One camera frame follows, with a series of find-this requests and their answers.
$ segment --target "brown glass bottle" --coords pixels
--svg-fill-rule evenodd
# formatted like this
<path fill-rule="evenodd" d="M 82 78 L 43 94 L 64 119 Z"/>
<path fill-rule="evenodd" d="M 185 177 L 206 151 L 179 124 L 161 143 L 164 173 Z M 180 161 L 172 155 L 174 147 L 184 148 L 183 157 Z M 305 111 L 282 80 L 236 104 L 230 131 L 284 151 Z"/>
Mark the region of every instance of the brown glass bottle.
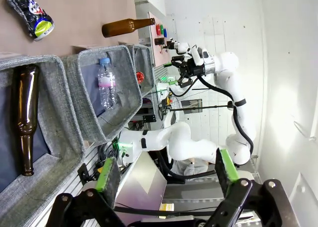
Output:
<path fill-rule="evenodd" d="M 11 92 L 11 122 L 22 162 L 22 175 L 33 173 L 33 135 L 37 128 L 38 80 L 37 65 L 14 68 Z"/>
<path fill-rule="evenodd" d="M 128 18 L 125 20 L 104 24 L 101 28 L 101 31 L 104 37 L 113 37 L 126 33 L 131 33 L 139 28 L 151 26 L 155 23 L 156 22 L 154 18 L 137 20 Z"/>

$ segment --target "blue bottle cap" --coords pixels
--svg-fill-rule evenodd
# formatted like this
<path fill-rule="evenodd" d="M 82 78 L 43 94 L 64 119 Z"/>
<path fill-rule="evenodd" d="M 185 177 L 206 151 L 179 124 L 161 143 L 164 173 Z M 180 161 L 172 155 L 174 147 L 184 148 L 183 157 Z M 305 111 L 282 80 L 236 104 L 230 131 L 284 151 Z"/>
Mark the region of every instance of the blue bottle cap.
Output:
<path fill-rule="evenodd" d="M 105 57 L 99 60 L 99 64 L 110 63 L 109 57 Z"/>

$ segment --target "red object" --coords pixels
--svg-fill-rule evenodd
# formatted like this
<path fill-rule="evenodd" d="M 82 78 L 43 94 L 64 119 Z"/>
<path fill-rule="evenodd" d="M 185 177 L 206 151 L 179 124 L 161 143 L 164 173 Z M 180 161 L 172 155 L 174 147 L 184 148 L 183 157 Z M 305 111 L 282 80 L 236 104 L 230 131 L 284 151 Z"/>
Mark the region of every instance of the red object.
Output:
<path fill-rule="evenodd" d="M 138 84 L 141 84 L 141 82 L 143 82 L 145 79 L 145 75 L 142 72 L 137 72 L 136 76 L 137 76 Z"/>
<path fill-rule="evenodd" d="M 160 36 L 160 35 L 161 35 L 161 28 L 160 28 L 160 24 L 157 24 L 157 25 L 156 25 L 156 33 L 157 33 L 157 35 L 158 35 L 158 36 Z"/>

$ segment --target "plastic water bottle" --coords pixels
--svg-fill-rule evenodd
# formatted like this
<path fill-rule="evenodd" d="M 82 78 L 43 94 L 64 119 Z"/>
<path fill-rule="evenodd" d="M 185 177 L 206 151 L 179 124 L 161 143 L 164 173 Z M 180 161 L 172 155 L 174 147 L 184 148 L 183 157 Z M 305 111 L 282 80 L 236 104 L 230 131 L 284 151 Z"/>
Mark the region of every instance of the plastic water bottle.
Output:
<path fill-rule="evenodd" d="M 100 68 L 98 72 L 98 86 L 101 105 L 106 109 L 114 107 L 116 99 L 116 81 L 114 67 L 109 58 L 99 60 Z"/>

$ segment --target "brown table surface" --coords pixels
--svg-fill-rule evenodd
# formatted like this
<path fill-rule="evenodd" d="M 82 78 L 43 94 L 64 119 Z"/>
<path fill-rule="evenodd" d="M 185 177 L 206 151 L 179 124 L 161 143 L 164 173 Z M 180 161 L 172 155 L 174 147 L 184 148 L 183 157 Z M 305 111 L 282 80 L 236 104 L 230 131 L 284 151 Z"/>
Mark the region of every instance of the brown table surface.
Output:
<path fill-rule="evenodd" d="M 40 41 L 29 37 L 26 25 L 5 0 L 0 4 L 0 52 L 24 55 L 73 53 L 74 45 L 117 45 L 118 41 L 138 43 L 138 33 L 104 38 L 105 23 L 136 19 L 134 0 L 36 0 L 54 20 L 51 34 Z"/>

